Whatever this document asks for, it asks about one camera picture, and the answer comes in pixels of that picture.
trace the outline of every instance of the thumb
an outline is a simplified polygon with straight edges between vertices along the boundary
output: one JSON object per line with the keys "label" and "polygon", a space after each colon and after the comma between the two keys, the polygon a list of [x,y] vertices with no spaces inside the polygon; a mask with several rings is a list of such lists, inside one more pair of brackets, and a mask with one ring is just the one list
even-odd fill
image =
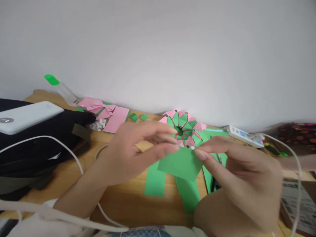
{"label": "thumb", "polygon": [[164,158],[166,155],[175,153],[179,150],[179,146],[170,143],[160,143],[147,151],[137,155],[137,164],[143,169],[148,168],[152,164]]}
{"label": "thumb", "polygon": [[234,185],[236,177],[221,165],[210,153],[198,149],[194,150],[194,152],[222,187],[231,187]]}

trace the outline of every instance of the glue stick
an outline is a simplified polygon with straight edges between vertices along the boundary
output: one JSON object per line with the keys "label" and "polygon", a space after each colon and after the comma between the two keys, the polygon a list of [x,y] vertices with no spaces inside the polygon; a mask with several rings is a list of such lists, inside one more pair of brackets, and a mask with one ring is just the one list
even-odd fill
{"label": "glue stick", "polygon": [[76,107],[80,102],[62,83],[60,83],[53,75],[45,75],[45,79],[54,87],[55,90],[64,98],[70,106]]}

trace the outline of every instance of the wooden table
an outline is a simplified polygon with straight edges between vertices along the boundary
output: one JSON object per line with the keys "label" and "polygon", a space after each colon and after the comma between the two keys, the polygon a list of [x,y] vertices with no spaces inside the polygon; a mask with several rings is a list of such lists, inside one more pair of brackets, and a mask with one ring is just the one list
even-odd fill
{"label": "wooden table", "polygon": [[[55,93],[37,90],[27,97],[25,101],[36,103],[41,101],[50,101],[62,108],[75,110],[76,107],[67,105],[64,99]],[[132,110],[138,116],[144,112]],[[160,120],[162,116],[147,114],[149,119]],[[94,161],[96,152],[105,144],[109,143],[113,135],[104,132],[92,132],[91,149],[79,157],[82,168],[85,171]],[[148,143],[141,143],[140,149],[147,149]],[[297,177],[294,172],[287,171],[286,176]],[[54,171],[55,178],[42,191],[31,190],[21,201],[28,201],[42,204],[47,200],[60,197],[72,184],[80,177],[80,171],[75,160],[69,160],[60,164]],[[129,183],[108,187],[100,204],[105,213],[113,220],[129,226],[136,227],[151,224],[165,225],[182,225],[192,227],[193,215],[183,212],[181,196],[178,194],[174,178],[170,174],[166,174],[165,196],[152,197],[144,195],[147,170],[140,176],[132,179]],[[305,174],[305,180],[314,180],[312,176]],[[207,195],[204,183],[203,172],[201,171],[197,177],[197,185],[201,198]],[[24,218],[31,216],[31,213],[24,213]],[[15,212],[3,212],[0,218],[17,218]],[[101,212],[96,208],[91,220],[107,223]],[[289,236],[290,230],[285,227],[282,221],[279,221],[279,229],[275,232],[276,236]]]}

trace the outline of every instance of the white power bank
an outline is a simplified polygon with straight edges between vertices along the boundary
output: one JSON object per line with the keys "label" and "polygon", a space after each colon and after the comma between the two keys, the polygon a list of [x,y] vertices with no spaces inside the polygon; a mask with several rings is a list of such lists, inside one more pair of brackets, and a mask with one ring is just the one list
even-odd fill
{"label": "white power bank", "polygon": [[48,101],[6,110],[0,112],[0,132],[13,135],[63,111],[64,109]]}

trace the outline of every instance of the white power strip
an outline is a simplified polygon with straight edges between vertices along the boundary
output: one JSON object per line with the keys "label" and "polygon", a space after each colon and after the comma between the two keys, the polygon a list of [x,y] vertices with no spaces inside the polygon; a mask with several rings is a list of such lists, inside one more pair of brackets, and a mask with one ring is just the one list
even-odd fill
{"label": "white power strip", "polygon": [[228,125],[226,127],[223,127],[223,129],[232,137],[234,138],[237,138],[249,145],[252,145],[256,148],[263,148],[264,147],[264,144],[263,144],[263,141],[260,140],[260,141],[255,141],[253,140],[253,135],[243,131],[243,130],[240,130],[232,125]]}

